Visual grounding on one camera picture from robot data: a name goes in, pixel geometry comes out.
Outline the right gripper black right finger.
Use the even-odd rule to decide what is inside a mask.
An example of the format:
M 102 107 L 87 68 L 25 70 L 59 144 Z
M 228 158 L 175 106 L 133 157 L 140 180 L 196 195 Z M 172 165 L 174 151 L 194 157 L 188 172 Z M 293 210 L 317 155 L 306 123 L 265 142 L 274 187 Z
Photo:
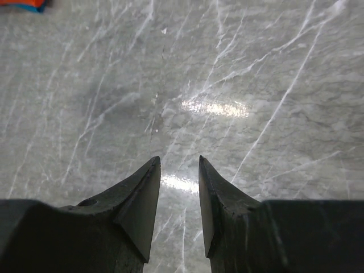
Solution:
M 257 201 L 199 158 L 205 255 L 213 272 L 362 272 L 363 201 Z

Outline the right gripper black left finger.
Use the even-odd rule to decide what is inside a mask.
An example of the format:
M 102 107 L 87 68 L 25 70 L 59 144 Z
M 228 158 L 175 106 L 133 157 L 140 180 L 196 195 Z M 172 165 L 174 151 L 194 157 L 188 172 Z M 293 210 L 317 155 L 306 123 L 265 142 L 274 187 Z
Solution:
M 75 206 L 1 201 L 2 272 L 142 272 L 150 259 L 160 159 Z

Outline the orange t shirt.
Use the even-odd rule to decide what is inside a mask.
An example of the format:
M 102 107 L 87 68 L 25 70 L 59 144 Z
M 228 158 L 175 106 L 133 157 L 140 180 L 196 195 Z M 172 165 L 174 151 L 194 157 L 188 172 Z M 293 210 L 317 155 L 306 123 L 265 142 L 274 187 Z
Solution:
M 32 8 L 40 8 L 44 6 L 46 0 L 1 0 L 1 5 L 21 5 Z

